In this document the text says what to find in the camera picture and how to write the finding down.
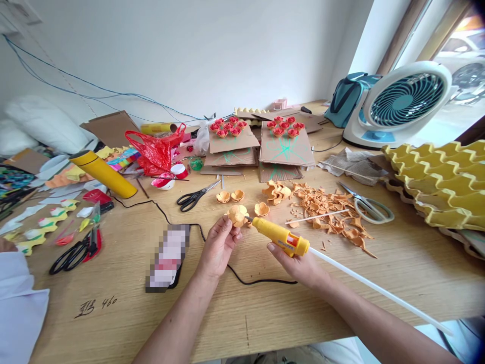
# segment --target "silver scissors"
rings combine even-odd
[[[177,205],[180,206],[180,211],[187,212],[189,210],[192,210],[195,205],[197,205],[201,197],[205,195],[208,191],[216,187],[220,182],[221,180],[218,180],[217,182],[208,185],[206,188],[201,189],[200,191],[192,192],[180,197],[177,200]]]
[[[352,194],[352,196],[354,196],[354,207],[355,207],[356,211],[359,213],[359,215],[362,216],[362,218],[364,220],[366,220],[370,223],[373,223],[373,224],[382,224],[382,223],[386,223],[386,222],[394,220],[393,212],[391,210],[389,210],[386,206],[382,205],[381,203],[379,203],[375,200],[368,199],[368,198],[365,198],[363,196],[356,194],[354,191],[352,191],[350,188],[348,188],[342,182],[340,182],[340,184],[342,185],[343,188],[345,188],[347,190],[348,193],[350,193],[350,194]],[[377,209],[376,206],[379,207],[385,213],[385,215],[379,209]],[[360,209],[360,207],[362,207],[365,211],[367,211],[374,218],[370,218],[369,216],[367,216],[364,213],[364,211],[362,211]]]

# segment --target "red plastic bag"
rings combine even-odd
[[[172,165],[171,150],[182,141],[185,128],[186,125],[181,124],[174,134],[165,138],[154,138],[153,136],[131,130],[125,133],[125,137],[131,145],[141,154],[138,158],[138,163],[145,171],[145,175],[153,176],[170,171]],[[144,144],[130,138],[130,134],[140,137]]]

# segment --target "scissors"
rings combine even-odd
[[[206,192],[216,187],[220,182],[221,180],[218,180],[217,182],[214,182],[213,184],[208,185],[206,188],[201,189],[200,191],[192,192],[190,194],[186,194],[180,197],[177,200],[177,205],[180,206],[180,211],[187,212],[189,210],[192,210],[195,207],[195,205],[197,205],[201,197],[205,195]]]
[[[99,230],[99,226],[95,225],[82,241],[77,242],[54,262],[49,270],[49,274],[54,275],[62,270],[73,270],[79,264],[93,259],[100,252],[101,245],[101,231]]]
[[[349,192],[350,194],[352,194],[352,196],[354,196],[354,207],[364,220],[373,224],[382,224],[382,223],[386,223],[394,220],[393,212],[389,210],[386,206],[382,205],[381,203],[375,200],[368,199],[356,194],[354,191],[352,191],[342,182],[340,182],[340,184],[344,189],[347,190],[347,192]],[[364,213],[364,211],[360,209],[360,207],[362,207],[365,211],[367,211],[370,215],[372,215],[374,219],[367,216]]]

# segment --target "teal backpack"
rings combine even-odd
[[[324,116],[336,127],[345,128],[362,97],[362,92],[372,88],[381,78],[381,75],[369,76],[364,72],[349,74],[337,84],[330,107]]]

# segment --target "plastic bag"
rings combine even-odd
[[[141,154],[138,158],[138,163],[143,168],[145,175],[153,176],[170,171],[172,165],[170,151],[182,141],[185,128],[186,125],[181,124],[174,134],[165,138],[154,138],[153,136],[130,130],[125,133],[125,137],[131,145]],[[130,138],[129,135],[131,134],[140,137],[144,144]]]
[[[196,141],[193,144],[195,155],[205,156],[209,150],[209,125],[212,124],[212,120],[201,120],[199,126],[201,127],[197,132]]]

